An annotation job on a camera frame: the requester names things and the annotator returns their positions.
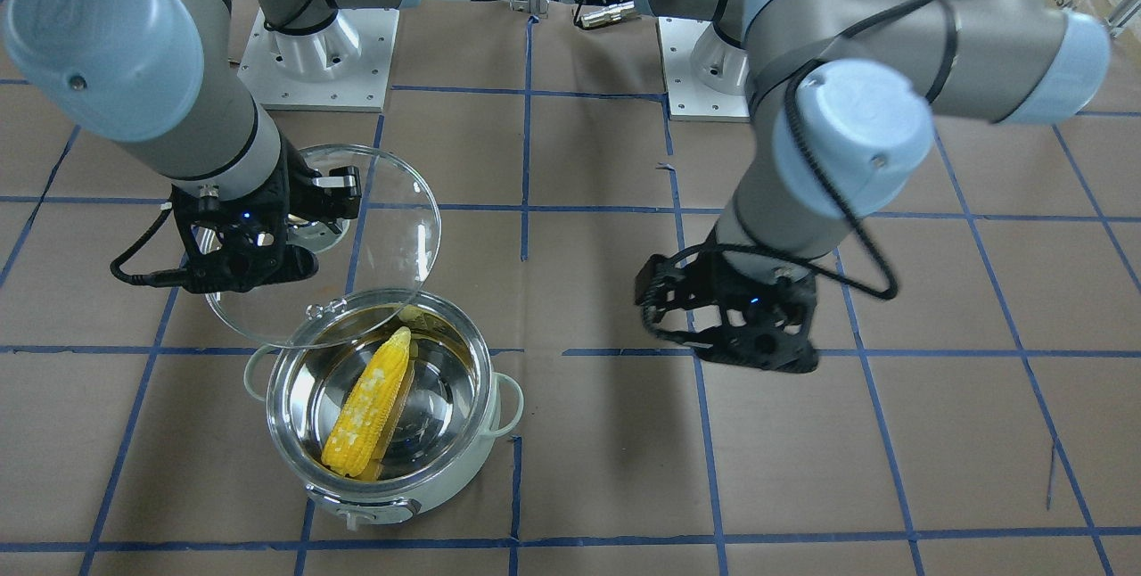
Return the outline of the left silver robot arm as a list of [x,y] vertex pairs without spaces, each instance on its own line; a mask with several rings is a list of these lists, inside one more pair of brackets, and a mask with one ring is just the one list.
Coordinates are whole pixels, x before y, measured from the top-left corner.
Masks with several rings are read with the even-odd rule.
[[904,189],[933,117],[1047,125],[1099,91],[1102,21],[1045,0],[636,0],[728,23],[747,59],[755,156],[704,243],[652,255],[633,300],[652,336],[702,360],[803,374],[817,279],[891,300],[861,227]]

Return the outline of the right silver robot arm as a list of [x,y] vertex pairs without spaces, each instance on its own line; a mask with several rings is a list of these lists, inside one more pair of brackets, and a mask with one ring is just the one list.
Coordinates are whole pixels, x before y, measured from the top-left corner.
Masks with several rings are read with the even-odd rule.
[[[346,10],[420,0],[259,0],[294,78],[337,78],[361,52]],[[5,0],[5,51],[90,133],[171,185],[111,261],[132,286],[246,292],[313,278],[316,232],[359,213],[357,167],[315,169],[226,60],[232,0]]]

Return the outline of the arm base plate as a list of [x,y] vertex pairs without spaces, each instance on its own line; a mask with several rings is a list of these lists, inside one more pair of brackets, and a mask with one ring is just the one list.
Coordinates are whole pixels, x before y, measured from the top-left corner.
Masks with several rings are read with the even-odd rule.
[[661,73],[669,116],[695,122],[746,122],[747,57],[709,21],[659,18]]
[[264,109],[382,113],[397,10],[341,10],[329,29],[282,35],[257,15],[237,75]]

